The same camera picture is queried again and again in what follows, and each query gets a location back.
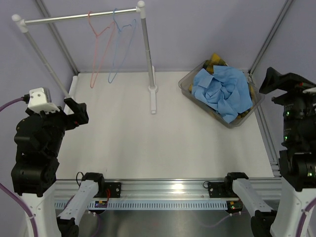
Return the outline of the pink wire hanger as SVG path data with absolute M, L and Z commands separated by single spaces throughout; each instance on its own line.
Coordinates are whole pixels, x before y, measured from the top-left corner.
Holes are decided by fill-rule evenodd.
M 95 36 L 95 47 L 94 47 L 94 55 L 93 55 L 93 62 L 92 62 L 92 73 L 90 78 L 90 88 L 93 89 L 95 87 L 98 75 L 101 71 L 103 63 L 105 61 L 107 52 L 109 47 L 112 43 L 112 39 L 116 32 L 116 27 L 114 21 L 112 21 L 107 27 L 105 27 L 101 31 L 97 31 L 91 22 L 92 12 L 88 13 L 88 23 L 89 26 Z M 106 38 L 107 42 L 106 45 L 102 48 L 101 41 L 103 38 Z

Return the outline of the light blue wire hanger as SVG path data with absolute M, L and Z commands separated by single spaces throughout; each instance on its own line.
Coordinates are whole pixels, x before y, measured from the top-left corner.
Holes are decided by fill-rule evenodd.
M 122 69 L 129 53 L 137 25 L 136 19 L 133 19 L 129 24 L 120 24 L 116 20 L 117 11 L 118 9 L 115 8 L 113 12 L 113 21 L 117 29 L 117 36 L 112 66 L 108 75 L 108 83 L 112 83 Z

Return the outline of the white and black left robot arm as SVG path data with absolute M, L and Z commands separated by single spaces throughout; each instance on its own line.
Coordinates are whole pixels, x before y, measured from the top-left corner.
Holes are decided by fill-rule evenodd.
M 62 140 L 66 131 L 89 121 L 85 103 L 72 98 L 64 102 L 72 114 L 66 114 L 46 99 L 31 96 L 26 110 L 28 117 L 16 127 L 16 164 L 11 171 L 13 197 L 26 212 L 32 237 L 77 237 L 88 204 L 106 191 L 103 174 L 86 173 L 67 207 L 61 214 L 55 214 L 57 157 Z

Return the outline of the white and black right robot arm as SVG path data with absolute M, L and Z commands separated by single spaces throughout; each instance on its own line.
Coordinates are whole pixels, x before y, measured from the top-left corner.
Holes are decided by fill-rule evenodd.
M 277 210 L 267 205 L 242 172 L 228 173 L 223 189 L 241 200 L 251 216 L 255 237 L 304 237 L 316 205 L 316 85 L 294 74 L 281 74 L 272 67 L 259 89 L 283 106 L 283 142 L 279 152 L 281 197 Z

